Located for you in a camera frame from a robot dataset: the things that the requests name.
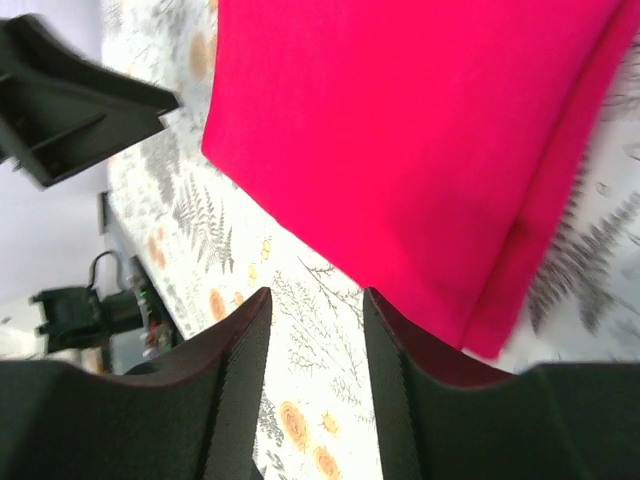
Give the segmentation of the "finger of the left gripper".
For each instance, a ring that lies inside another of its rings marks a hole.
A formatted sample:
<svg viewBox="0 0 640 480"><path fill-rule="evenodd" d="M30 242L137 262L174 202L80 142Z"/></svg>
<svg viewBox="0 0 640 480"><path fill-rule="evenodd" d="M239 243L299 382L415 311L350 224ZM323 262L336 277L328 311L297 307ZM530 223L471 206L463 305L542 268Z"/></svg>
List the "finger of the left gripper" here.
<svg viewBox="0 0 640 480"><path fill-rule="evenodd" d="M178 107L173 92L78 55L40 15L1 21L1 159L43 188L161 132Z"/></svg>

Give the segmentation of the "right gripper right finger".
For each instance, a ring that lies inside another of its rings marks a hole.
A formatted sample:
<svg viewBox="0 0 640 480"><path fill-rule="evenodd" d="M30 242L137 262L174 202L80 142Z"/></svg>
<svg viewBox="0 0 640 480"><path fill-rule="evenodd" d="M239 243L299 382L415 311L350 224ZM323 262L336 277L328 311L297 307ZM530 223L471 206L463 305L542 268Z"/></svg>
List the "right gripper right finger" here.
<svg viewBox="0 0 640 480"><path fill-rule="evenodd" d="M638 477L637 364L510 374L420 329L371 288L363 319L385 478Z"/></svg>

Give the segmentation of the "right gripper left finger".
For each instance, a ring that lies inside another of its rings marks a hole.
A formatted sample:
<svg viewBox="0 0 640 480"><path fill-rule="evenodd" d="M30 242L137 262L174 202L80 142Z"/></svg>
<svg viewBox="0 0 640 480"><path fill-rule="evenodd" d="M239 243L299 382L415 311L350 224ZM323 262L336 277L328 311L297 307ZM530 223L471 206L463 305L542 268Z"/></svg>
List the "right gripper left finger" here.
<svg viewBox="0 0 640 480"><path fill-rule="evenodd" d="M5 479L256 479L272 296L123 375L1 365Z"/></svg>

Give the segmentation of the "red t shirt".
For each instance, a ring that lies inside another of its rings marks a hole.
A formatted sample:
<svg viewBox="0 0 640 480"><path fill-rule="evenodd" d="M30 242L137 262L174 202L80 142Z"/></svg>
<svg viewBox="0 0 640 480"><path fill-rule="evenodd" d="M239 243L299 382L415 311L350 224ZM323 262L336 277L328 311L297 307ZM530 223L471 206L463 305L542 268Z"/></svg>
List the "red t shirt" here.
<svg viewBox="0 0 640 480"><path fill-rule="evenodd" d="M635 1L223 1L202 150L409 320L495 358Z"/></svg>

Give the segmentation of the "floral patterned table mat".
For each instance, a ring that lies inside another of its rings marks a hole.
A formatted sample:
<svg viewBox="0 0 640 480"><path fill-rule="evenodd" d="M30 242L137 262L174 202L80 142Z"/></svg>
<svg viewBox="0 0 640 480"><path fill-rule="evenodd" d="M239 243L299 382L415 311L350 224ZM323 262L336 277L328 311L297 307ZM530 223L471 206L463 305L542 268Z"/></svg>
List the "floral patterned table mat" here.
<svg viewBox="0 0 640 480"><path fill-rule="evenodd" d="M213 1L106 1L104 62L172 89L167 129L113 157L111 202L178 331L192 337L262 286L273 317L254 459L269 479L378 479L360 289L200 152ZM519 325L497 359L639 358L639 50L632 47Z"/></svg>

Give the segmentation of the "aluminium frame rail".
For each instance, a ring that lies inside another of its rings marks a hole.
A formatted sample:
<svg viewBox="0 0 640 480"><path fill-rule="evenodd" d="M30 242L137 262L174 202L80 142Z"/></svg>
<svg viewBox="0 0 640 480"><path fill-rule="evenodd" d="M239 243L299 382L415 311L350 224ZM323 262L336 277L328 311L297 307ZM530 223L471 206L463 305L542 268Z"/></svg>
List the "aluminium frame rail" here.
<svg viewBox="0 0 640 480"><path fill-rule="evenodd" d="M128 229L115 212L110 191L98 194L99 231L104 237L106 248L116 252L116 280L124 287L132 275L138 273L133 258L138 256L137 247Z"/></svg>

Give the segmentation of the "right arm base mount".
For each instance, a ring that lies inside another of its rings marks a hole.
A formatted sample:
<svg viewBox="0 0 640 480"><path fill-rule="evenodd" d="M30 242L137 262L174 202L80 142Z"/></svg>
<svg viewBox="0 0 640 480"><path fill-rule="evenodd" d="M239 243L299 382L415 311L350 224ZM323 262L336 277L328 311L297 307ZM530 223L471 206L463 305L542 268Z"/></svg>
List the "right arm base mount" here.
<svg viewBox="0 0 640 480"><path fill-rule="evenodd" d="M102 258L116 260L119 290L101 296L96 285ZM162 351L183 341L167 307L138 257L128 260L114 250L99 254L89 268L86 285L38 292L29 303L40 309L36 334L46 338L49 353L97 347L109 338L143 329L144 345Z"/></svg>

